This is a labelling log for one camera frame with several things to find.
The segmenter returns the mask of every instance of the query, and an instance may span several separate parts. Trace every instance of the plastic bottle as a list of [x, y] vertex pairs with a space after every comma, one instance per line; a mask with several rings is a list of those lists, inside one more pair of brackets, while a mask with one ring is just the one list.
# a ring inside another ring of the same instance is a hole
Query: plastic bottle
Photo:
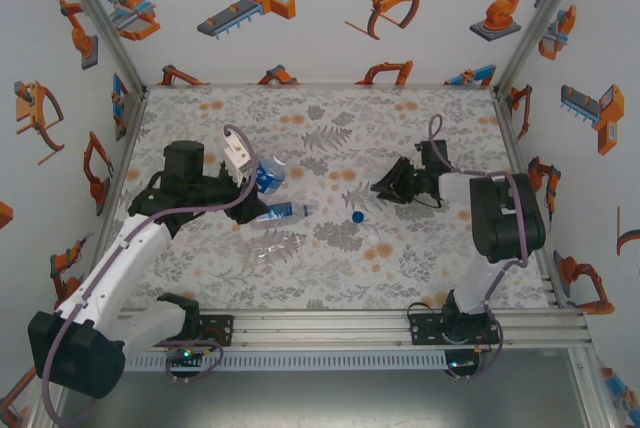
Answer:
[[310, 214], [311, 209], [307, 205], [288, 201], [269, 205], [269, 213], [260, 215], [250, 224], [257, 229], [280, 228], [293, 225]]
[[286, 176], [286, 172], [284, 171], [286, 164], [287, 156], [285, 154], [260, 161], [258, 165], [258, 178], [256, 179], [260, 193], [272, 195], [276, 192]]

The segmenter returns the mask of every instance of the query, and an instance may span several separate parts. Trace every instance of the gray floor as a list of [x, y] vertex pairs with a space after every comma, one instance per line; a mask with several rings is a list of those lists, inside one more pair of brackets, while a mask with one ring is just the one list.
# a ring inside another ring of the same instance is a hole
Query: gray floor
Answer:
[[[565, 359], [503, 353], [469, 384], [442, 372], [218, 373], [192, 386], [125, 375], [86, 427], [582, 427]], [[86, 399], [71, 396], [65, 416]]]

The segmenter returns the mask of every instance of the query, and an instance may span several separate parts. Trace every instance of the clear plastic bottle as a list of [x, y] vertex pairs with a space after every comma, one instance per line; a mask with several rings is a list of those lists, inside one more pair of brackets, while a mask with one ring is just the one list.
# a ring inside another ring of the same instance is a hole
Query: clear plastic bottle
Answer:
[[269, 229], [293, 225], [311, 214], [311, 208], [300, 203], [277, 203], [269, 205], [269, 213], [260, 215], [250, 224], [253, 228]]
[[258, 165], [258, 177], [256, 179], [260, 193], [272, 195], [280, 188], [286, 176], [284, 170], [286, 164], [287, 156], [284, 153], [260, 161]]

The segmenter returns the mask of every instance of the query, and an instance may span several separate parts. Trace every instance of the bottle cap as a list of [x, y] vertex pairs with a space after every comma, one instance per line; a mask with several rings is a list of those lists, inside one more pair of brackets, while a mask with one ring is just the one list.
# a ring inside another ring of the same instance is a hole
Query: bottle cap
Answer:
[[280, 153], [277, 156], [274, 155], [273, 161], [278, 163], [280, 166], [284, 166], [287, 164], [287, 161], [289, 161], [289, 155], [287, 155], [286, 153]]

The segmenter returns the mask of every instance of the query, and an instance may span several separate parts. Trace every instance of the patterned table surface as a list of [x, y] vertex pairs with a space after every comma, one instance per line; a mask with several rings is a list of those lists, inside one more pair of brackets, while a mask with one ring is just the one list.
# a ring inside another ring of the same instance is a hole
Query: patterned table surface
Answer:
[[[133, 289], [128, 308], [144, 308], [163, 292], [220, 309], [396, 309], [423, 300], [439, 306], [466, 271], [473, 252], [470, 212], [456, 203], [435, 210], [376, 198], [369, 185], [399, 156], [419, 161], [441, 113], [450, 160], [461, 168], [508, 168], [488, 91], [348, 88], [199, 87], [151, 91], [127, 168], [113, 240], [133, 197], [162, 170], [164, 146], [179, 139], [205, 145], [205, 173], [217, 175], [233, 123], [257, 155], [287, 152], [287, 179], [267, 203], [293, 201], [312, 215], [275, 230], [238, 226], [219, 213], [187, 225]], [[431, 202], [427, 195], [422, 198]], [[351, 221], [354, 210], [365, 221]], [[287, 243], [295, 235], [301, 245]], [[376, 235], [377, 246], [367, 237]], [[284, 248], [267, 263], [251, 262], [256, 244]], [[546, 307], [538, 266], [509, 273], [494, 307]]]

